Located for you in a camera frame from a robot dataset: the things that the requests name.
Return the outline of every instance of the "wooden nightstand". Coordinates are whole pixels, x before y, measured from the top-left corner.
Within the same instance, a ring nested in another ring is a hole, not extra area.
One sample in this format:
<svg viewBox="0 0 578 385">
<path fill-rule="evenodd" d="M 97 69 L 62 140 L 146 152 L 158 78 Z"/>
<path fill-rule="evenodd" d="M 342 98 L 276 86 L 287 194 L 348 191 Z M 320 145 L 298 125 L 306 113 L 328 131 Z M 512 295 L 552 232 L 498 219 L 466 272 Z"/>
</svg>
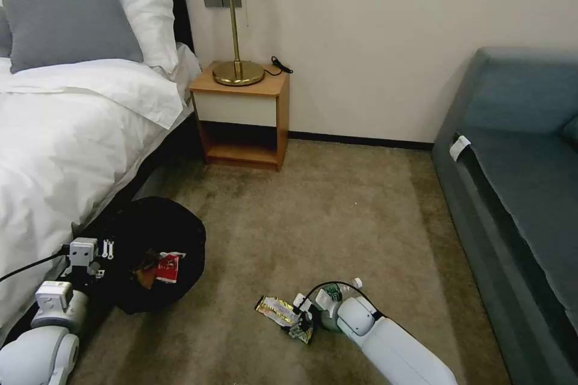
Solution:
<svg viewBox="0 0 578 385">
<path fill-rule="evenodd" d="M 213 80 L 217 64 L 190 86 L 205 162 L 280 171 L 287 149 L 289 74 L 265 74 L 257 84 L 228 87 Z"/>
</svg>

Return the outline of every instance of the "trash can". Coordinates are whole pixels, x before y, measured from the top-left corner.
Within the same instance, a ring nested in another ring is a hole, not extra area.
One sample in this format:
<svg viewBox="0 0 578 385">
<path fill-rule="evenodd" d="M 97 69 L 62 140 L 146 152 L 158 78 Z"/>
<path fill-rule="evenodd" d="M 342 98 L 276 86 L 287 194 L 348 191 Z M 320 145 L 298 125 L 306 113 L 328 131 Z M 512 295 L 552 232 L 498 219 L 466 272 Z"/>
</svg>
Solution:
<svg viewBox="0 0 578 385">
<path fill-rule="evenodd" d="M 104 277 L 99 292 L 127 314 L 162 309 L 181 299 L 205 269 L 205 227 L 195 214 L 169 199 L 146 197 L 114 215 L 101 235 L 114 242 L 114 257 L 100 260 Z M 180 253 L 175 281 L 153 276 L 143 285 L 163 253 Z"/>
</svg>

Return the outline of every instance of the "beige carpet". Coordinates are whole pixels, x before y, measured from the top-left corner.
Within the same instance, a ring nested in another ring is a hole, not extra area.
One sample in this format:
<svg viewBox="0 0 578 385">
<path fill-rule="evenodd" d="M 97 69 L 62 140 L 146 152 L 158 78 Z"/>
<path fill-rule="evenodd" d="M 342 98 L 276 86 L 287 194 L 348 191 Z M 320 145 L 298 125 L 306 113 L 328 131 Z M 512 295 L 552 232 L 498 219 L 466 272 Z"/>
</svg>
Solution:
<svg viewBox="0 0 578 385">
<path fill-rule="evenodd" d="M 460 384 L 508 383 L 428 153 L 291 140 L 279 174 L 183 162 L 166 195 L 205 223 L 205 274 L 163 313 L 114 310 L 72 384 L 384 384 L 343 335 L 305 346 L 253 310 L 354 277 Z"/>
</svg>

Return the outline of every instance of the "sofa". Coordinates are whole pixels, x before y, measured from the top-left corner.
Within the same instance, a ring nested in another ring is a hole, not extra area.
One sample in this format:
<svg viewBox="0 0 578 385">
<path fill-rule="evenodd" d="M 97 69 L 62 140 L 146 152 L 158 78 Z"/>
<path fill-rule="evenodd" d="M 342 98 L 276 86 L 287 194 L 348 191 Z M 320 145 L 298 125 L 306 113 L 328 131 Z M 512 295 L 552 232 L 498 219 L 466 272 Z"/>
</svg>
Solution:
<svg viewBox="0 0 578 385">
<path fill-rule="evenodd" d="M 578 147 L 562 133 L 577 115 L 578 54 L 483 48 L 433 147 L 515 385 L 578 384 Z"/>
</svg>

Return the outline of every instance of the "gray pillow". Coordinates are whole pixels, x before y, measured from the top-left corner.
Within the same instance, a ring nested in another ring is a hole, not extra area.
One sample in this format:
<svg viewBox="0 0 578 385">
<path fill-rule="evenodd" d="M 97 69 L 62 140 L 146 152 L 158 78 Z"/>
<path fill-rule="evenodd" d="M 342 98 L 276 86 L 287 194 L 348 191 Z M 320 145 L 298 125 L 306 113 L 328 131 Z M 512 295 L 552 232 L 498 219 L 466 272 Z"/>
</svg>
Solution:
<svg viewBox="0 0 578 385">
<path fill-rule="evenodd" d="M 564 126 L 562 135 L 574 144 L 578 145 L 578 116 L 570 120 L 570 122 Z"/>
<path fill-rule="evenodd" d="M 120 0 L 2 0 L 13 73 L 105 58 L 143 61 Z"/>
<path fill-rule="evenodd" d="M 0 57 L 10 57 L 12 50 L 12 33 L 6 18 L 6 11 L 0 6 Z"/>
</svg>

